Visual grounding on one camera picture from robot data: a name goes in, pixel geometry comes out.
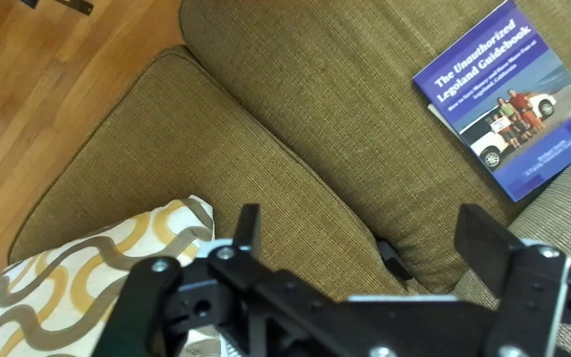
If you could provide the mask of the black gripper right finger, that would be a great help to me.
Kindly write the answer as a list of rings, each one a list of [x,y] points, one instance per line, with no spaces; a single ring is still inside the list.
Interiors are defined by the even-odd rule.
[[[511,254],[521,251],[523,243],[481,207],[461,205],[453,247],[489,294],[499,298],[505,290]]]

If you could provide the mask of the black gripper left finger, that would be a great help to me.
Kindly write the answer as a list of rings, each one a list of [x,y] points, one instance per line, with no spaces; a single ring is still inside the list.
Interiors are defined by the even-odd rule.
[[[243,205],[233,231],[233,247],[237,251],[249,252],[253,249],[253,239],[259,233],[259,207]]]

